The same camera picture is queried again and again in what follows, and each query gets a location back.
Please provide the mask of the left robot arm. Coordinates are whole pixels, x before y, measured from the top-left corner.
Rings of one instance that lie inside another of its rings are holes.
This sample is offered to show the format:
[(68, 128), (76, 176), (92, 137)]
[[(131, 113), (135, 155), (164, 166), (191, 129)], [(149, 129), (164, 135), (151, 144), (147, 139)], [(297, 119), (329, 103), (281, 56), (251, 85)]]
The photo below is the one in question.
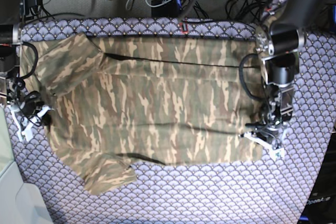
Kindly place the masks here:
[[(283, 158), (282, 138), (293, 115), (294, 78), (299, 73), (298, 50), (306, 43), (305, 29), (326, 0), (287, 0), (275, 20), (266, 17), (256, 29), (256, 52), (239, 64), (239, 80), (249, 98), (261, 102), (260, 120), (247, 123), (241, 136), (268, 150), (271, 159)], [(257, 58), (263, 96), (253, 95), (244, 79), (244, 64)]]

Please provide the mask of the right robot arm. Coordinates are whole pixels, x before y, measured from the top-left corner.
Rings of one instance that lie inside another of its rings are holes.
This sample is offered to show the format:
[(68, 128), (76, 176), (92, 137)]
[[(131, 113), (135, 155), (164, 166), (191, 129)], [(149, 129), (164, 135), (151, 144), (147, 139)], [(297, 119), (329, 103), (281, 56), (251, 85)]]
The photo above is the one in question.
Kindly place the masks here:
[[(25, 80), (33, 76), (38, 62), (36, 47), (20, 38), (19, 24), (1, 25), (1, 108), (8, 107), (18, 127), (17, 136), (21, 142), (33, 138), (33, 127), (50, 124), (46, 105), (38, 91), (24, 94)], [(23, 48), (33, 51), (33, 64), (26, 74), (20, 74), (19, 63)]]

